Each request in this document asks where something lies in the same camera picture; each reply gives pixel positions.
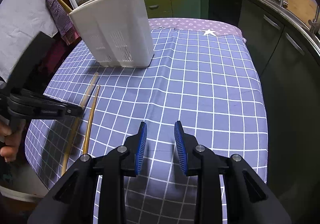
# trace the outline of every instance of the cooking utensil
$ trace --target cooking utensil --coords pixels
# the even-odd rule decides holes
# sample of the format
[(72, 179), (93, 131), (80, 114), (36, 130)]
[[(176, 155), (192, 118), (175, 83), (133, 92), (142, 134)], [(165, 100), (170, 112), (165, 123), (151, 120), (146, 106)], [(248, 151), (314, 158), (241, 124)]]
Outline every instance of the cooking utensil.
[(91, 127), (92, 127), (92, 121), (93, 121), (93, 115), (94, 115), (94, 111), (96, 109), (96, 104), (97, 104), (97, 98), (98, 98), (98, 95), (99, 95), (99, 91), (100, 91), (100, 85), (98, 85), (96, 96), (94, 97), (94, 100), (92, 102), (92, 107), (91, 107), (89, 120), (88, 120), (87, 132), (85, 133), (84, 142), (83, 142), (83, 154), (87, 154), (88, 153), (90, 134), (91, 134)]
[[(84, 96), (82, 97), (82, 100), (80, 102), (80, 107), (84, 107), (86, 106), (86, 104), (88, 103), (88, 100), (90, 98), (90, 94), (92, 92), (92, 88), (94, 87), (94, 85), (97, 82), (97, 78), (98, 78), (98, 73), (95, 73), (93, 78), (90, 81), (89, 86), (87, 87), (87, 90), (84, 94)], [(81, 118), (80, 117), (76, 117), (75, 121), (73, 122), (72, 126), (71, 126), (71, 131), (70, 131), (70, 135), (68, 138), (68, 142), (67, 142), (67, 146), (66, 149), (64, 151), (64, 155), (63, 155), (63, 162), (62, 162), (62, 169), (61, 169), (61, 176), (64, 175), (64, 173), (67, 170), (67, 166), (68, 166), (68, 160), (70, 157), (70, 153), (71, 153), (71, 148), (72, 148), (72, 143), (73, 143), (73, 139), (76, 136), (78, 127), (80, 125), (81, 122)]]
[(62, 6), (62, 8), (66, 11), (66, 13), (69, 14), (72, 11), (72, 9), (70, 9), (70, 7), (66, 5), (66, 3), (63, 0), (57, 0), (57, 1)]

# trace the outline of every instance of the drawer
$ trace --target drawer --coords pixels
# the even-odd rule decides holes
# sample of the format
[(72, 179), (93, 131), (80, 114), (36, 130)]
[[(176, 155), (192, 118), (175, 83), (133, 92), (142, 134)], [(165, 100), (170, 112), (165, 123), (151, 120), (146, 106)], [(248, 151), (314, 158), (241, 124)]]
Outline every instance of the drawer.
[(172, 18), (172, 11), (164, 11), (159, 13), (148, 13), (149, 19), (156, 19), (156, 18)]
[(145, 0), (148, 14), (171, 11), (171, 0)]

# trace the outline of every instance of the purple patterned cloth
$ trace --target purple patterned cloth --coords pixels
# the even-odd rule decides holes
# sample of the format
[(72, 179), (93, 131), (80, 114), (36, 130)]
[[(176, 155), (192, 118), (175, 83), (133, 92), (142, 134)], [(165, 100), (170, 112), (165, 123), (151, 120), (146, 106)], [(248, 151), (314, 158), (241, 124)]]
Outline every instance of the purple patterned cloth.
[[(148, 125), (140, 175), (125, 178), (128, 223), (191, 223), (197, 179), (179, 168), (174, 123), (216, 154), (240, 154), (266, 181), (268, 132), (260, 80), (238, 35), (212, 36), (175, 29), (152, 30), (154, 57), (148, 68), (101, 67), (81, 41), (63, 62), (45, 94), (80, 104), (93, 75), (101, 86), (94, 114), (89, 154), (107, 154)], [(68, 166), (82, 153), (89, 103), (73, 143)], [(51, 188), (60, 177), (63, 151), (73, 122), (32, 120), (26, 157)], [(223, 222), (226, 198), (221, 179)], [(94, 206), (97, 223), (99, 200)]]
[(73, 27), (73, 23), (57, 0), (46, 0), (46, 2), (53, 20), (63, 37), (66, 32)]
[(242, 37), (241, 30), (237, 27), (214, 20), (187, 19), (187, 18), (159, 18), (149, 19), (150, 29), (175, 28), (178, 30), (204, 31), (212, 30), (214, 35), (236, 35)]

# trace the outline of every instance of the finger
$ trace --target finger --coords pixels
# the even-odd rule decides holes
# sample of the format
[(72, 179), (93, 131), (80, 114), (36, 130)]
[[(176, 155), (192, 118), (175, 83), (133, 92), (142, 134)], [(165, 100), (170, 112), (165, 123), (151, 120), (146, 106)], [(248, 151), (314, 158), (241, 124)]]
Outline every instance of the finger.
[(4, 137), (4, 142), (7, 146), (19, 147), (21, 142), (21, 132), (15, 132)]
[(13, 156), (13, 157), (5, 157), (4, 160), (6, 163), (9, 163), (9, 162), (13, 162), (14, 160), (17, 159), (17, 156)]
[(5, 158), (15, 157), (18, 153), (18, 147), (5, 146), (0, 149), (0, 155)]
[(4, 124), (1, 120), (0, 120), (0, 135), (1, 136), (8, 136), (11, 135), (12, 131), (10, 129), (10, 127), (6, 124)]

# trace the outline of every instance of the human hand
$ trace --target human hand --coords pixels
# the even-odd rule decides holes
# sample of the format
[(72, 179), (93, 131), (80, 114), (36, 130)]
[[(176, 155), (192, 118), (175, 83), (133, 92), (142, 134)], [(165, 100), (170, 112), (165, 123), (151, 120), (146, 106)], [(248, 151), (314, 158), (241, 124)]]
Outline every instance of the human hand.
[(12, 162), (16, 159), (25, 124), (26, 121), (21, 120), (17, 131), (12, 133), (11, 128), (0, 120), (0, 136), (4, 136), (6, 144), (6, 146), (0, 149), (0, 155), (4, 157), (6, 162)]

